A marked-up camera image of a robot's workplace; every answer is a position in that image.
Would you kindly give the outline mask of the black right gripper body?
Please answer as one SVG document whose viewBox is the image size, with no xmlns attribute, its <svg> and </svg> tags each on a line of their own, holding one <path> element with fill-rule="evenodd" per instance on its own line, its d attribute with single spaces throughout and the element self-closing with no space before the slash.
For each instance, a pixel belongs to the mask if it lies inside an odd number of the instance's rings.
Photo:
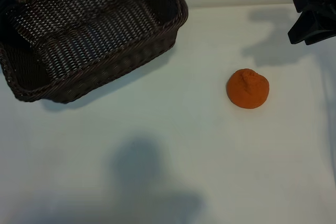
<svg viewBox="0 0 336 224">
<path fill-rule="evenodd" d="M 316 12 L 323 29 L 335 29 L 335 0 L 293 0 L 293 3 L 297 13 Z"/>
</svg>

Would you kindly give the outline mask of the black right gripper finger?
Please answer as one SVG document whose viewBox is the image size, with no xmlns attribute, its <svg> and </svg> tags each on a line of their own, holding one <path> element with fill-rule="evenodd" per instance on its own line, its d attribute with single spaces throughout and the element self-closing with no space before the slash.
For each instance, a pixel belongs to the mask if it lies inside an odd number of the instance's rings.
<svg viewBox="0 0 336 224">
<path fill-rule="evenodd" d="M 321 17 L 312 11 L 302 12 L 298 20 L 288 32 L 291 44 L 305 41 L 306 44 L 314 44 L 321 40 L 323 28 Z"/>
<path fill-rule="evenodd" d="M 311 29 L 306 32 L 304 42 L 306 45 L 312 45 L 332 37 L 335 37 L 335 29 Z"/>
</svg>

